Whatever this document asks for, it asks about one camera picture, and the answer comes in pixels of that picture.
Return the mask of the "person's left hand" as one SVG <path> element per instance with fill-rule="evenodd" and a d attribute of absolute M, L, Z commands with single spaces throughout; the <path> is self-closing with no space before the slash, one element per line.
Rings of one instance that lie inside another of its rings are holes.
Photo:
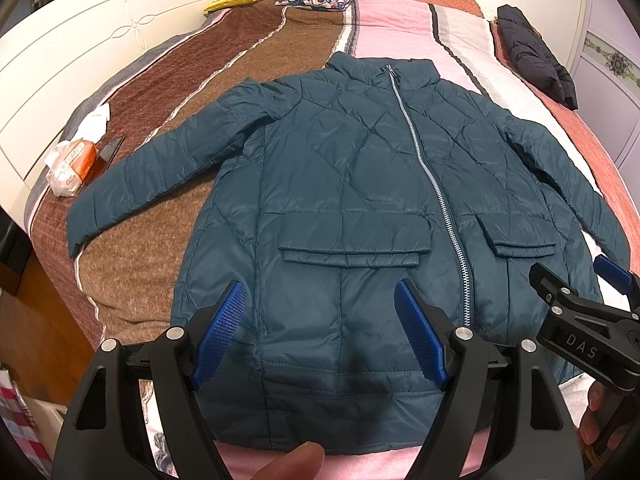
<path fill-rule="evenodd" d="M 314 480 L 320 474 L 325 458 L 324 448 L 308 441 L 262 467 L 252 480 Z"/>

